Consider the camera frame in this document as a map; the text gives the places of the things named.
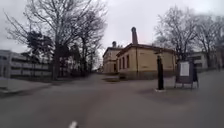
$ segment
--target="black post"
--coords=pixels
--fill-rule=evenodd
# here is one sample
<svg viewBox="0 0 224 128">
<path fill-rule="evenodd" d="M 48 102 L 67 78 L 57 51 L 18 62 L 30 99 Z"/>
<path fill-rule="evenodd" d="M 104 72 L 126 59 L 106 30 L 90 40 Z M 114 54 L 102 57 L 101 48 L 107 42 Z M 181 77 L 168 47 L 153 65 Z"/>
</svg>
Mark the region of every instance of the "black post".
<svg viewBox="0 0 224 128">
<path fill-rule="evenodd" d="M 157 68 L 158 68 L 158 90 L 164 90 L 163 64 L 160 56 L 157 56 Z"/>
</svg>

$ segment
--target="white building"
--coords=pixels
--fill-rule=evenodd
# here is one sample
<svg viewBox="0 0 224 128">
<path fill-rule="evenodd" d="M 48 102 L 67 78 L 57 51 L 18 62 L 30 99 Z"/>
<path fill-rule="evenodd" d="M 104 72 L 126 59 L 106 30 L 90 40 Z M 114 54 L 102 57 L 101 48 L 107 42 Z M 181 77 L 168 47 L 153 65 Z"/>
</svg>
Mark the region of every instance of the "white building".
<svg viewBox="0 0 224 128">
<path fill-rule="evenodd" d="M 46 62 L 34 65 L 28 58 L 9 50 L 0 50 L 0 77 L 51 76 Z"/>
<path fill-rule="evenodd" d="M 194 64 L 198 70 L 206 70 L 208 69 L 207 58 L 204 52 L 194 52 L 189 55 L 190 58 L 194 60 Z M 218 68 L 222 66 L 222 59 L 218 52 L 212 52 L 210 55 L 210 64 L 211 68 Z"/>
</svg>

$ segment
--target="building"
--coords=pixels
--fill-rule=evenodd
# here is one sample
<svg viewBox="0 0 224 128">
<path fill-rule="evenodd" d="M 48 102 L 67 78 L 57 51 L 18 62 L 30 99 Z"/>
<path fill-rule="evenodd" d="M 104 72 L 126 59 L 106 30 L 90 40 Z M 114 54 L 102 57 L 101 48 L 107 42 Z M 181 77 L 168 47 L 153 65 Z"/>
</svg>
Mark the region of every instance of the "building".
<svg viewBox="0 0 224 128">
<path fill-rule="evenodd" d="M 194 60 L 194 65 L 198 71 L 204 71 L 208 69 L 207 58 L 204 52 L 193 52 L 189 54 L 189 57 Z M 219 66 L 221 68 L 223 66 L 222 57 L 219 52 L 212 51 L 210 55 L 210 61 L 211 69 L 218 68 Z"/>
<path fill-rule="evenodd" d="M 108 47 L 103 54 L 103 73 L 104 74 L 117 74 L 117 54 L 122 50 L 117 46 L 114 41 L 112 47 Z"/>
<path fill-rule="evenodd" d="M 170 49 L 138 44 L 136 28 L 132 28 L 132 43 L 125 48 L 108 48 L 104 58 L 104 72 L 118 72 L 126 79 L 151 79 L 157 77 L 157 56 L 162 58 L 164 76 L 174 74 L 175 52 Z"/>
<path fill-rule="evenodd" d="M 47 62 L 35 64 L 21 54 L 0 50 L 0 77 L 51 76 Z"/>
</svg>

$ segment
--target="asphalt road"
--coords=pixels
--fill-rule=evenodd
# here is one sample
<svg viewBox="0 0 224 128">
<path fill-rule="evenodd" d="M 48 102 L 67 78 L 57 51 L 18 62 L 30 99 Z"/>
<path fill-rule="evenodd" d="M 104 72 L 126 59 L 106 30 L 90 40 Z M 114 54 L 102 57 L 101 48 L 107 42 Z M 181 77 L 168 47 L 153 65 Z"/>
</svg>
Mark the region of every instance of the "asphalt road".
<svg viewBox="0 0 224 128">
<path fill-rule="evenodd" d="M 0 99 L 0 128 L 223 128 L 224 72 L 200 75 L 200 89 L 156 93 L 156 81 L 103 82 L 94 75 Z"/>
</svg>

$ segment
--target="chimney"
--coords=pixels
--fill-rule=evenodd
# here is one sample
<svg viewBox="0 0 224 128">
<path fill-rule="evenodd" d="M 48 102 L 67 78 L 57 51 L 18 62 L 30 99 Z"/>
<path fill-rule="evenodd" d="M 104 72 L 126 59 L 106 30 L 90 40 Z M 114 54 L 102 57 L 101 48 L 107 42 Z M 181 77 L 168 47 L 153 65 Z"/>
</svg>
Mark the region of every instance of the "chimney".
<svg viewBox="0 0 224 128">
<path fill-rule="evenodd" d="M 112 42 L 112 46 L 113 46 L 113 48 L 116 48 L 117 47 L 117 42 L 116 41 L 113 41 Z"/>
<path fill-rule="evenodd" d="M 138 44 L 138 36 L 137 36 L 136 28 L 133 27 L 131 29 L 131 32 L 132 32 L 132 43 L 133 44 Z"/>
</svg>

